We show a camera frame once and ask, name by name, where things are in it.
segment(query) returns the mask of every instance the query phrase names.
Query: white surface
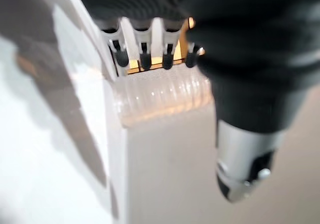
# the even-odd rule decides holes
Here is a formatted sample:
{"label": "white surface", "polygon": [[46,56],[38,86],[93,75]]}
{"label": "white surface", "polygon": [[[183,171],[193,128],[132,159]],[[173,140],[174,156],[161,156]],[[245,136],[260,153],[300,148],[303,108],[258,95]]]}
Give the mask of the white surface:
{"label": "white surface", "polygon": [[97,28],[79,0],[0,3],[0,223],[127,223],[126,132]]}

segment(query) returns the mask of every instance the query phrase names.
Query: clear plastic ribbed part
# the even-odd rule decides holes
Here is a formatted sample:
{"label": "clear plastic ribbed part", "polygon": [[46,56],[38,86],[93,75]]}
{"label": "clear plastic ribbed part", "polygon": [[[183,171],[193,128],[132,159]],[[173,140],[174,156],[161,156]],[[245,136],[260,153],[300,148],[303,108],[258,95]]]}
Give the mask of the clear plastic ribbed part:
{"label": "clear plastic ribbed part", "polygon": [[212,103],[211,84],[198,68],[174,65],[120,77],[113,84],[116,110],[124,126],[188,112]]}

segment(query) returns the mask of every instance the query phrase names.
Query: black plastic tip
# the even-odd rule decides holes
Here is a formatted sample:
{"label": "black plastic tip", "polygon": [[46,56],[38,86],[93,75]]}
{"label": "black plastic tip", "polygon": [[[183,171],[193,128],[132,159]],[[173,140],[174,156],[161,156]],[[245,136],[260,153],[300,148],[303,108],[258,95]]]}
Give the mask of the black plastic tip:
{"label": "black plastic tip", "polygon": [[230,202],[229,198],[228,198],[228,194],[230,189],[226,186],[226,184],[224,184],[221,179],[219,178],[219,175],[216,176],[217,180],[218,180],[218,185],[220,188],[220,191],[222,192],[223,196]]}

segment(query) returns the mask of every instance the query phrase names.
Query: white wall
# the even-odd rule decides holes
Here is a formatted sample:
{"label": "white wall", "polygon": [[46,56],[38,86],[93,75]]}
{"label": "white wall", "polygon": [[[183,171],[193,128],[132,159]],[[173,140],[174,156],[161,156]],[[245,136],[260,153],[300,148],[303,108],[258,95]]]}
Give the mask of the white wall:
{"label": "white wall", "polygon": [[0,223],[126,223],[99,30],[79,0],[0,0],[0,14]]}
{"label": "white wall", "polygon": [[135,126],[128,133],[131,223],[319,223],[319,107],[320,87],[277,153],[272,176],[233,205],[217,187],[213,107]]}

